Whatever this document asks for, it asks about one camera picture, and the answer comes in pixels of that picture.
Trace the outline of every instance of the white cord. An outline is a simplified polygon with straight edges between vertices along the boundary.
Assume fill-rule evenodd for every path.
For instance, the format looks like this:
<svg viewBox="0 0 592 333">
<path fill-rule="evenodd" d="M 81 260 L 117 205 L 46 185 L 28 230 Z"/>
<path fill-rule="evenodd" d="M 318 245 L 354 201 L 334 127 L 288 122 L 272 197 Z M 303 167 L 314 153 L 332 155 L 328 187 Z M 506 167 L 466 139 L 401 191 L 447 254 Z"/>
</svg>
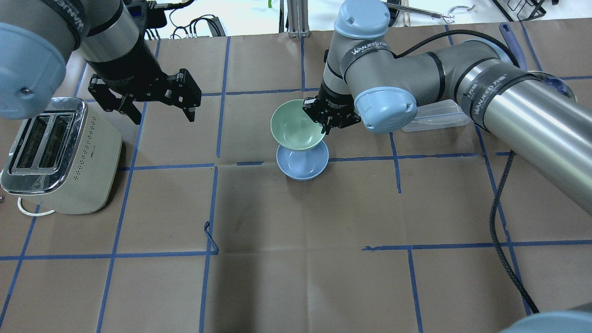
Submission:
<svg viewBox="0 0 592 333">
<path fill-rule="evenodd" d="M 17 206 L 18 206 L 18 210 L 21 211 L 21 213 L 27 215 L 27 216 L 32 216 L 32 217 L 39 217 L 39 216 L 45 216 L 45 215 L 49 215 L 49 214 L 53 214 L 56 211 L 55 210 L 50 210 L 48 212 L 44 212 L 44 213 L 31 213 L 25 210 L 25 208 L 22 207 L 22 198 L 18 197 L 17 200 Z"/>
</svg>

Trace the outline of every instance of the green object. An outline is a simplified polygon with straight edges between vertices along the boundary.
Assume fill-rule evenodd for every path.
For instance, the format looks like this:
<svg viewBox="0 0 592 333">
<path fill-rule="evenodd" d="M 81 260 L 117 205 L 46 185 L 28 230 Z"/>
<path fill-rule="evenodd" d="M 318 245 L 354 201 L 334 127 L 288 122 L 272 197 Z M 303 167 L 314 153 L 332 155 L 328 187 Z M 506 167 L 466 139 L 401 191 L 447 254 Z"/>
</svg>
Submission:
<svg viewBox="0 0 592 333">
<path fill-rule="evenodd" d="M 271 134 L 283 147 L 291 151 L 307 151 L 325 137 L 322 127 L 302 110 L 304 100 L 283 103 L 271 117 Z"/>
</svg>

